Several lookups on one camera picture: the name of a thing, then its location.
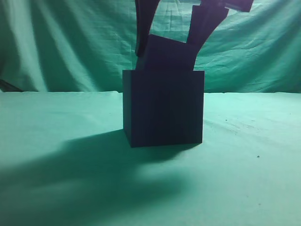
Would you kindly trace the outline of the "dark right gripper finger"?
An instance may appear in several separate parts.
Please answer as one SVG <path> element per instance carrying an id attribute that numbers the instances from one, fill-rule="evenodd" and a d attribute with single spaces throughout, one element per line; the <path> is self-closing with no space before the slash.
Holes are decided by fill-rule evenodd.
<path id="1" fill-rule="evenodd" d="M 227 17 L 229 9 L 221 0 L 202 0 L 199 5 L 192 6 L 190 29 L 187 44 L 194 49 L 190 62 L 190 70 L 194 69 L 196 58 L 204 43 L 214 30 Z"/>

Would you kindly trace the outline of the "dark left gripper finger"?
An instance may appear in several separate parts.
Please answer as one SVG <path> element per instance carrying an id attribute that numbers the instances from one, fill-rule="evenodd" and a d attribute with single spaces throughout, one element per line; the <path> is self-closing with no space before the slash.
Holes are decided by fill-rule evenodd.
<path id="1" fill-rule="evenodd" d="M 141 57 L 145 51 L 159 2 L 160 0 L 135 0 L 137 30 L 135 54 L 137 57 Z"/>

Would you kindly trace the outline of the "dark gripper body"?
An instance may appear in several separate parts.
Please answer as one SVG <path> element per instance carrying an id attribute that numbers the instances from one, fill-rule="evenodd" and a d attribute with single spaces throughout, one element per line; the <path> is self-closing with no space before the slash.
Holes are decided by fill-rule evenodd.
<path id="1" fill-rule="evenodd" d="M 219 0 L 219 3 L 232 10 L 249 12 L 253 5 L 253 0 Z"/>

